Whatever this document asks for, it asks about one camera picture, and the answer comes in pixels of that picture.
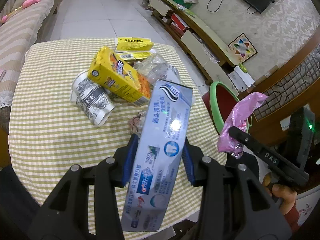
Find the person's right hand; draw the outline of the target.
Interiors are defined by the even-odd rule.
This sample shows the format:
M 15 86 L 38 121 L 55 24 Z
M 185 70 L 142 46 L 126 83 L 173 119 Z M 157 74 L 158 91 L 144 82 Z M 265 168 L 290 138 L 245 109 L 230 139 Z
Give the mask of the person's right hand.
M 263 187 L 267 191 L 267 193 L 275 197 L 282 198 L 283 202 L 280 205 L 279 209 L 283 215 L 286 215 L 291 211 L 291 209 L 294 207 L 296 202 L 296 191 L 293 191 L 288 186 L 280 185 L 280 184 L 274 184 L 271 188 L 271 190 L 268 188 L 268 186 L 271 184 L 271 174 L 268 173 L 263 178 Z

